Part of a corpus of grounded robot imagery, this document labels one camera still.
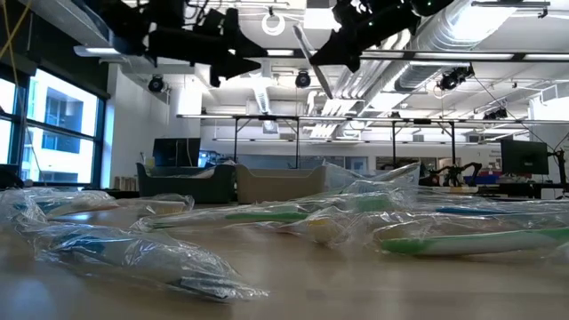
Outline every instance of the ceiling duct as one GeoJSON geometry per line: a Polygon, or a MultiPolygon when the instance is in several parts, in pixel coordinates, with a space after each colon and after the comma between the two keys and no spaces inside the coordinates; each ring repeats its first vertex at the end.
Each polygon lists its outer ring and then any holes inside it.
{"type": "MultiPolygon", "coordinates": [[[[472,50],[516,11],[515,8],[476,7],[471,3],[472,0],[460,0],[444,8],[421,28],[407,48],[423,51],[472,50]]],[[[367,100],[379,110],[389,110],[408,95],[399,94],[396,99],[386,101],[387,94],[381,92],[415,91],[440,69],[439,66],[412,66],[406,61],[391,63],[383,74],[383,81],[378,82],[367,95],[373,98],[367,100]]]]}

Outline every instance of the black monitor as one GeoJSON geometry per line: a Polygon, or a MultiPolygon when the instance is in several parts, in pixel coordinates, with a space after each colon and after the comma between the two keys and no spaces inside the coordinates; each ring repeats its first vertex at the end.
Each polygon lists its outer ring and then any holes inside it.
{"type": "Polygon", "coordinates": [[[502,173],[549,174],[548,146],[543,142],[501,140],[502,173]]]}
{"type": "Polygon", "coordinates": [[[152,156],[156,166],[197,167],[199,138],[154,139],[152,156]]]}

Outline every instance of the table surface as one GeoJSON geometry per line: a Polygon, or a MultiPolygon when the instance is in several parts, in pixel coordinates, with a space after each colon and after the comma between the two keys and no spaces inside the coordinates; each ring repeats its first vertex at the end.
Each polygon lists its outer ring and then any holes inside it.
{"type": "MultiPolygon", "coordinates": [[[[128,227],[107,213],[61,219],[128,227]]],[[[337,251],[257,228],[171,236],[229,261],[266,299],[220,304],[179,292],[78,276],[34,261],[27,245],[0,232],[0,319],[566,319],[569,266],[518,255],[475,260],[415,259],[337,251]]]]}

